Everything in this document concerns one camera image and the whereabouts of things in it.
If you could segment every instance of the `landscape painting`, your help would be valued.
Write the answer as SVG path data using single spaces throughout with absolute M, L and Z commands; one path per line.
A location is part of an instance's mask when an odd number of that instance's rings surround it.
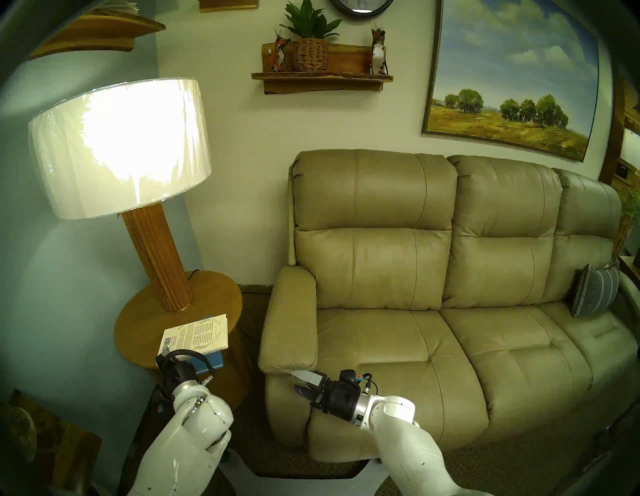
M 441 2 L 423 131 L 582 162 L 598 96 L 595 37 L 549 0 Z

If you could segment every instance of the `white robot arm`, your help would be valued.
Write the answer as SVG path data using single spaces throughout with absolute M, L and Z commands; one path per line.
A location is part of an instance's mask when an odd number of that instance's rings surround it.
M 485 495 L 463 489 L 450 477 L 442 451 L 431 435 L 413 420 L 415 405 L 399 396 L 369 395 L 371 375 L 340 372 L 340 380 L 329 380 L 315 371 L 294 371 L 308 387 L 294 386 L 311 405 L 346 420 L 376 440 L 382 463 L 404 496 Z M 367 381 L 363 392 L 358 384 Z
M 183 351 L 170 355 L 186 355 Z M 169 355 L 156 362 L 175 415 L 142 458 L 129 496 L 200 496 L 229 444 L 234 416 L 224 400 L 198 382 L 192 365 Z
M 129 496 L 200 496 L 231 439 L 231 409 L 198 382 L 192 365 L 174 360 L 175 355 L 196 356 L 208 365 L 206 358 L 190 350 L 156 358 L 164 378 L 163 395 L 173 399 L 175 415 L 142 458 Z M 413 420 L 415 405 L 399 396 L 369 395 L 370 374 L 361 377 L 346 370 L 339 381 L 315 371 L 292 375 L 306 383 L 307 387 L 294 388 L 312 406 L 370 432 L 404 496 L 491 496 L 463 489 L 451 479 L 440 448 Z M 367 380 L 363 392 L 358 384 L 362 380 Z

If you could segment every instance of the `throw pillow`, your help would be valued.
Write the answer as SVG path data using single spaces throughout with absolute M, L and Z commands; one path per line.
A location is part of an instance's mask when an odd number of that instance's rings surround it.
M 619 282 L 620 272 L 617 266 L 597 270 L 588 264 L 580 274 L 571 315 L 584 317 L 607 310 L 618 293 Z

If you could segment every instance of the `light blue wall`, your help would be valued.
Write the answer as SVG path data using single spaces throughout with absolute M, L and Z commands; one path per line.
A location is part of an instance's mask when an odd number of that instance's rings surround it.
M 143 3 L 142 13 L 153 18 L 153 5 Z M 54 216 L 31 162 L 27 123 L 61 99 L 157 76 L 150 35 L 133 52 L 29 61 L 0 93 L 0 401 L 18 388 L 99 435 L 94 479 L 114 493 L 154 383 L 120 356 L 113 325 L 148 278 L 122 219 Z M 164 211 L 184 267 L 202 267 L 184 198 Z

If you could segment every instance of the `white lampshade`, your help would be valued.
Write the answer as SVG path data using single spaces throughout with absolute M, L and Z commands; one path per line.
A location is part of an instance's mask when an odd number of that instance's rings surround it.
M 633 167 L 640 168 L 640 136 L 627 128 L 622 138 L 620 158 Z
M 150 205 L 211 174 L 195 79 L 150 79 L 100 88 L 29 123 L 55 214 L 92 218 Z

